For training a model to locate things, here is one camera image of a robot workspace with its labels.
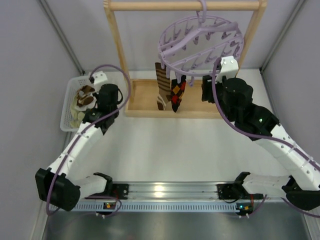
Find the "white plastic basket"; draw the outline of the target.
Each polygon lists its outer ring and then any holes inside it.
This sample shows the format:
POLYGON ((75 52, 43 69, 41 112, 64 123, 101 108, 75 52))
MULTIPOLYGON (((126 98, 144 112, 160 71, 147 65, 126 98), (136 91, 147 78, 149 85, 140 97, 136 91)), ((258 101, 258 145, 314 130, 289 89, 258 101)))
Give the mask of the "white plastic basket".
POLYGON ((60 129, 63 132, 76 132, 85 115, 85 111, 94 107, 97 100, 92 93, 86 96, 89 100, 93 97, 93 101, 90 104, 79 106, 78 99, 78 90, 91 85, 87 75, 74 77, 68 81, 60 119, 60 129))

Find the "aluminium mounting rail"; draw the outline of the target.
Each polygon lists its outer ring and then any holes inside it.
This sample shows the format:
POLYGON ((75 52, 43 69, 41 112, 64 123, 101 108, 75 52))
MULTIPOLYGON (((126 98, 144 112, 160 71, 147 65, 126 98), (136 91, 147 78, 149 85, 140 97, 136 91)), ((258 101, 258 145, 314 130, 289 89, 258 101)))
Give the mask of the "aluminium mounting rail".
POLYGON ((234 182, 124 182, 115 181, 108 193, 80 191, 80 200, 102 200, 113 197, 132 201, 219 201, 249 200, 249 194, 234 182))

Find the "brown striped sock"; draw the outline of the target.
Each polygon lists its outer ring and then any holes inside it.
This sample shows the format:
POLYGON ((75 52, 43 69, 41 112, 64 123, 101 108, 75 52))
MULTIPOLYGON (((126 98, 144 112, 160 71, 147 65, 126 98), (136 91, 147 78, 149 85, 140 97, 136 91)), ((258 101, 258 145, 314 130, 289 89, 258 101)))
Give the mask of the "brown striped sock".
POLYGON ((166 66, 162 68, 160 62, 155 63, 156 81, 158 86, 157 107, 164 111, 166 105, 171 101, 171 81, 167 78, 166 66))
POLYGON ((76 92, 76 105, 78 107, 87 107, 94 102, 93 94, 96 90, 90 85, 85 85, 79 88, 76 92))

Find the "purple round clip hanger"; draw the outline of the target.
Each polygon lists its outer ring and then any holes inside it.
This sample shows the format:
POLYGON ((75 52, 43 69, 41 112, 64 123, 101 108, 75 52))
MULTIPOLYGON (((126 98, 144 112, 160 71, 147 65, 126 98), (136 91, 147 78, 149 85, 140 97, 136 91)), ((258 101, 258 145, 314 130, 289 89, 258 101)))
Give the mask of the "purple round clip hanger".
POLYGON ((157 50, 160 69, 167 78, 174 73, 178 82, 182 76, 191 78, 211 70, 218 58, 240 58, 244 37, 236 21, 208 14, 207 3, 202 0, 202 10, 169 25, 160 35, 157 50))

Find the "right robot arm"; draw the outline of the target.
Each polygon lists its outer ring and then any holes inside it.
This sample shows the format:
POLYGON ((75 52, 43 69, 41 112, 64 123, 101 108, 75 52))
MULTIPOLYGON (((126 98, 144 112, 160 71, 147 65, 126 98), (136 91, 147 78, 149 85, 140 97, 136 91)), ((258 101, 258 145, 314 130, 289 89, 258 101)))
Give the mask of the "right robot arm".
POLYGON ((285 176, 241 172, 233 182, 239 197, 260 194, 285 198, 304 211, 320 205, 320 165, 288 135, 279 119, 264 106, 253 103, 253 88, 243 79, 210 75, 202 78, 204 102, 216 105, 225 122, 269 152, 287 171, 285 176))

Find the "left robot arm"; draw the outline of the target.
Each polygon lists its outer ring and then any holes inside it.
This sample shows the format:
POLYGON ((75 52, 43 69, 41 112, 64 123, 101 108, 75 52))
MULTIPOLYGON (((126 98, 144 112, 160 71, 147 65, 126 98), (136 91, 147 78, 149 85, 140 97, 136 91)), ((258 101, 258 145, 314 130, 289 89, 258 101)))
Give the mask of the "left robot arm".
POLYGON ((80 178, 78 172, 89 162, 90 149, 115 122, 123 101, 122 92, 112 83, 102 85, 96 97, 97 106, 85 112, 71 143, 48 168, 35 174, 40 200, 65 211, 71 211, 80 199, 113 194, 111 176, 94 172, 80 178))

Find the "pale green sock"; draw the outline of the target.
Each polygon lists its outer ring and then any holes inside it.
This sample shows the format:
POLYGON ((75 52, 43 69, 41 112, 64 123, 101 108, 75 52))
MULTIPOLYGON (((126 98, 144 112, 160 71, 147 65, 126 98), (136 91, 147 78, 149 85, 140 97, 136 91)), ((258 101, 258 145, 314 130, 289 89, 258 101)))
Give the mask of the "pale green sock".
POLYGON ((70 126, 72 128, 79 128, 80 124, 83 121, 83 118, 85 117, 85 113, 83 111, 78 111, 76 109, 76 103, 72 103, 70 105, 70 114, 71 114, 71 121, 69 122, 70 126))

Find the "wooden hanger rack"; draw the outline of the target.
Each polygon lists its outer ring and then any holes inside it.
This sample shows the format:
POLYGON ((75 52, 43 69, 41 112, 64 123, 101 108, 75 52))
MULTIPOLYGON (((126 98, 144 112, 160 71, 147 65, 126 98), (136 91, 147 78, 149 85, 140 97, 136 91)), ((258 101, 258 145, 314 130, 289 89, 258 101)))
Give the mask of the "wooden hanger rack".
MULTIPOLYGON (((116 12, 174 12, 174 11, 201 11, 202 0, 181 2, 147 2, 147 1, 121 1, 106 0, 103 3, 105 15, 113 35, 120 66, 127 69, 127 61, 116 20, 116 12)), ((209 15, 221 17, 231 22, 237 22, 244 38, 244 45, 239 59, 240 68, 254 38, 260 21, 267 7, 267 1, 210 1, 206 2, 209 15)), ((186 76, 185 91, 177 112, 172 110, 171 101, 165 110, 158 110, 157 96, 159 92, 156 79, 130 79, 128 87, 131 92, 128 103, 125 105, 125 114, 135 118, 187 118, 187 119, 218 119, 219 111, 215 104, 204 103, 200 100, 201 79, 195 77, 190 85, 190 77, 186 76)), ((171 81, 176 79, 174 73, 170 74, 171 81)))

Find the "white sock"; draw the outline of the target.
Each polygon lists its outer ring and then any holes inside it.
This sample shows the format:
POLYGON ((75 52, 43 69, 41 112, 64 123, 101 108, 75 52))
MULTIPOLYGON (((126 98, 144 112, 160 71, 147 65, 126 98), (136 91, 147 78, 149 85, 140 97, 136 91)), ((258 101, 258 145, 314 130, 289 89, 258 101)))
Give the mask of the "white sock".
POLYGON ((82 91, 76 94, 76 109, 80 112, 84 112, 87 109, 92 109, 97 102, 97 99, 93 96, 92 93, 84 94, 82 91))

